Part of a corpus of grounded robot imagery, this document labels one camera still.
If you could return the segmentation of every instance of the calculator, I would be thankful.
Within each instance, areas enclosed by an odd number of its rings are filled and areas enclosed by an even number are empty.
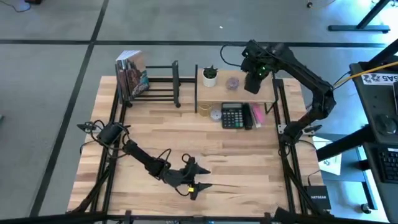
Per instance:
[[[223,103],[221,106],[221,120],[223,128],[243,128],[242,103]]]

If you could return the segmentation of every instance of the cardboard label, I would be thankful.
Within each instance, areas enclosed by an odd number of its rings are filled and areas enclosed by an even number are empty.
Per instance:
[[[361,77],[365,85],[392,85],[398,82],[398,74],[369,73]]]

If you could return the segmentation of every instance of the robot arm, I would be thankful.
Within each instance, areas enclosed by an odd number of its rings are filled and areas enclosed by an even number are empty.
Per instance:
[[[256,41],[250,40],[242,55],[245,57],[241,69],[247,72],[245,90],[258,93],[260,84],[269,72],[277,73],[285,70],[301,84],[311,90],[312,107],[298,121],[293,121],[284,129],[282,139],[287,144],[295,144],[302,130],[318,119],[327,118],[336,101],[333,97],[333,86],[322,80],[301,64],[293,52],[284,44],[272,44],[263,49]]]

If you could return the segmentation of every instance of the gray floor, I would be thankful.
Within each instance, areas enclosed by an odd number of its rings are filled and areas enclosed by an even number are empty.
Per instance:
[[[17,0],[7,2],[24,3]],[[1,39],[89,40],[100,13],[102,1],[48,0],[30,11],[15,13],[0,4]],[[387,7],[373,21],[392,27],[388,34],[331,33],[330,24],[355,24],[370,9],[368,1],[337,1],[330,7],[308,10],[305,1],[131,1],[110,0],[99,40],[240,40],[284,42],[370,42],[389,43],[397,37],[392,12]],[[0,45],[0,219],[29,214],[39,182],[78,75],[86,45]],[[84,134],[77,123],[88,121],[100,77],[114,75],[114,59],[127,49],[140,49],[148,65],[180,64],[181,76],[193,76],[200,67],[224,64],[220,47],[207,46],[98,46],[94,47],[70,125],[62,145],[41,215],[63,213],[72,190]],[[292,48],[296,57],[315,73],[334,82],[348,70],[350,63],[369,60],[381,49]],[[240,47],[225,49],[230,62],[242,61]],[[280,77],[287,74],[279,72]],[[311,94],[304,90],[306,103]],[[367,123],[358,94],[349,82],[335,97],[338,102],[321,132],[349,134]],[[330,184],[331,188],[341,186]],[[358,186],[345,184],[344,190],[355,194]],[[358,217],[352,207],[336,194],[332,212],[339,217]],[[350,200],[363,200],[359,193]]]

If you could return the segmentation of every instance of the wooden table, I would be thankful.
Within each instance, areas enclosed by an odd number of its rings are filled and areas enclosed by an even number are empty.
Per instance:
[[[292,121],[305,113],[298,81],[284,79]],[[170,88],[171,83],[153,83],[151,88]],[[115,77],[102,77],[91,120],[107,121],[111,111]],[[195,201],[179,196],[173,188],[151,177],[144,166],[131,156],[117,161],[108,213],[124,215],[203,215],[262,217],[277,207],[288,209],[284,175],[278,155],[274,114],[266,115],[266,125],[251,131],[223,129],[220,123],[194,113],[194,84],[180,87],[181,107],[171,102],[137,102],[126,111],[125,124],[133,140],[152,156],[172,149],[172,169],[183,167],[183,153],[195,156],[210,175],[197,175],[197,182],[213,186],[200,192]],[[319,169],[314,148],[298,143],[297,154],[304,184],[307,176]],[[84,147],[68,209],[75,208],[95,184],[102,147],[91,143]],[[323,185],[320,173],[311,176],[313,185]],[[298,193],[293,186],[295,208],[300,211]],[[187,187],[179,187],[186,192]],[[102,189],[98,210],[104,195]]]

